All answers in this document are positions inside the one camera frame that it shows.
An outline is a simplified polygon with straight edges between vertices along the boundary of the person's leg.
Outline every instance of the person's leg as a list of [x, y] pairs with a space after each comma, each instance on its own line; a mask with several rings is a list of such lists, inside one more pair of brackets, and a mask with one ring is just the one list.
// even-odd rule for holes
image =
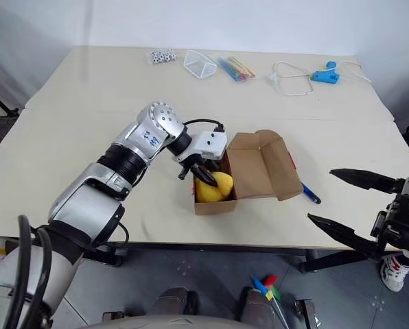
[[183, 314], [187, 303], [188, 291], [185, 287], [166, 290], [156, 299], [149, 315]]
[[240, 321], [260, 329], [283, 328], [270, 302], [256, 289], [247, 291]]
[[382, 282], [389, 290], [398, 292], [403, 288], [404, 278], [409, 274], [409, 258], [404, 255], [385, 258], [380, 268]]

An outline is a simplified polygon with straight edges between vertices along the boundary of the robotic arm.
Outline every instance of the robotic arm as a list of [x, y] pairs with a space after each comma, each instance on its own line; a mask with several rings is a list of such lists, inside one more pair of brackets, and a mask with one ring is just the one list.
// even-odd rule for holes
[[0, 328], [21, 328], [21, 324], [24, 328], [47, 328], [84, 251], [107, 242], [124, 214], [121, 202], [162, 150], [167, 148], [173, 154], [173, 160], [183, 167], [180, 179], [184, 179], [190, 170], [203, 182], [217, 186], [204, 166], [205, 159], [220, 160], [226, 144], [224, 131], [189, 135], [187, 126], [166, 103], [156, 101], [145, 107], [137, 121], [129, 125], [106, 153], [91, 163], [51, 207], [48, 225], [42, 227], [51, 241], [50, 276], [38, 312], [28, 322], [23, 318], [42, 275], [40, 241], [33, 241], [25, 305], [16, 321], [5, 319], [5, 315], [10, 295], [15, 290], [20, 249], [15, 249], [0, 262]]
[[402, 249], [409, 258], [409, 178], [395, 179], [371, 171], [356, 169], [334, 169], [330, 173], [347, 183], [364, 189], [396, 194], [386, 211], [378, 212], [371, 230], [374, 241], [367, 240], [354, 233], [352, 228], [331, 219], [308, 214], [308, 218], [334, 240], [347, 245], [357, 252], [374, 260], [386, 256], [385, 248], [389, 243]]

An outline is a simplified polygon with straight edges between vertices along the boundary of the plastic container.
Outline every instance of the plastic container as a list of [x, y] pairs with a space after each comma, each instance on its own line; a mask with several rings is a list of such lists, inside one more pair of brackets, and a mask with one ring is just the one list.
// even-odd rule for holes
[[204, 79], [217, 71], [217, 64], [198, 51], [188, 49], [183, 66], [198, 79]]

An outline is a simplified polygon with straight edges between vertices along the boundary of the silver robotic arm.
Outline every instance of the silver robotic arm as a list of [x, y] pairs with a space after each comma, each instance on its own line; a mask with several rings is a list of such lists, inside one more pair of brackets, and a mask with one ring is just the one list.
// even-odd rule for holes
[[[207, 184], [217, 186], [204, 166], [205, 159], [219, 160], [226, 149], [224, 132], [202, 132], [189, 135], [187, 127], [166, 103], [156, 101], [145, 107], [137, 121], [129, 125], [106, 153], [91, 163], [57, 198], [51, 207], [48, 225], [43, 226], [52, 246], [51, 270], [41, 307], [26, 328], [47, 325], [63, 299], [85, 250], [105, 243], [124, 214], [121, 202], [142, 178], [145, 170], [162, 150], [167, 148], [173, 160], [182, 167], [179, 178], [191, 172]], [[36, 292], [42, 275], [43, 249], [35, 239], [31, 249], [30, 270], [25, 306], [20, 321]], [[10, 295], [16, 282], [19, 248], [0, 262], [0, 328], [5, 320]]]

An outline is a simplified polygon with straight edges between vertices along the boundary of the blue glue gun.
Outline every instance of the blue glue gun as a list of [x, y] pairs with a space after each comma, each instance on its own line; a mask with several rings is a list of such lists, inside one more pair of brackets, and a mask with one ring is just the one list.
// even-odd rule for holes
[[328, 84], [337, 84], [340, 74], [336, 73], [334, 69], [336, 66], [336, 62], [330, 60], [327, 63], [328, 71], [316, 71], [311, 75], [310, 79], [313, 81], [327, 82]]

